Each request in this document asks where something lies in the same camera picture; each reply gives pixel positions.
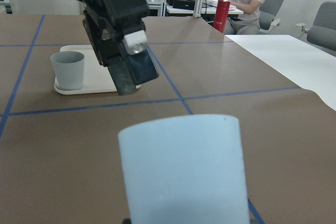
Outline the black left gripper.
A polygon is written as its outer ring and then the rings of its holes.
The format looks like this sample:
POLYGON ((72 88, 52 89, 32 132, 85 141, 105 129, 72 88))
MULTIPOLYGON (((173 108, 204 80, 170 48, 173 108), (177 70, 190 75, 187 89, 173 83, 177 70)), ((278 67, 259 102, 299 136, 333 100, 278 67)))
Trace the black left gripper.
POLYGON ((146 0, 76 1, 84 5, 86 33, 98 62, 108 66, 119 95, 130 94, 159 76, 149 47, 131 55, 121 43, 124 36, 145 30, 142 19, 149 14, 146 0))

